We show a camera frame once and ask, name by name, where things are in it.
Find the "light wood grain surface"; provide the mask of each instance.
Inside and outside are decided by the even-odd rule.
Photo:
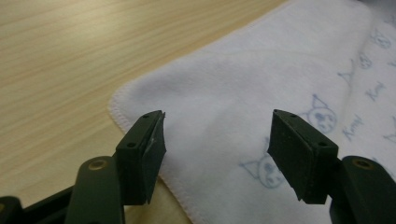
[[[284,0],[0,1],[0,196],[23,206],[74,184],[123,133],[107,103],[125,82]],[[127,223],[190,223],[159,180]]]

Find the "cloth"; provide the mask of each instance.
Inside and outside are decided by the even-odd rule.
[[[120,88],[126,132],[166,112],[160,171],[193,223],[331,223],[299,202],[266,153],[272,111],[298,114],[339,147],[396,174],[396,2],[291,0]]]

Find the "white towel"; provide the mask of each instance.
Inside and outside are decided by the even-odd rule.
[[[166,112],[161,177],[193,223],[331,223],[298,202],[266,153],[273,109],[396,174],[396,2],[291,0],[127,83],[110,111],[127,131]]]

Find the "table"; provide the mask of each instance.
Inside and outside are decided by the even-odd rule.
[[[114,91],[246,25],[285,0],[0,2],[0,195],[23,206],[74,184],[123,137]],[[127,223],[190,223],[158,180]]]

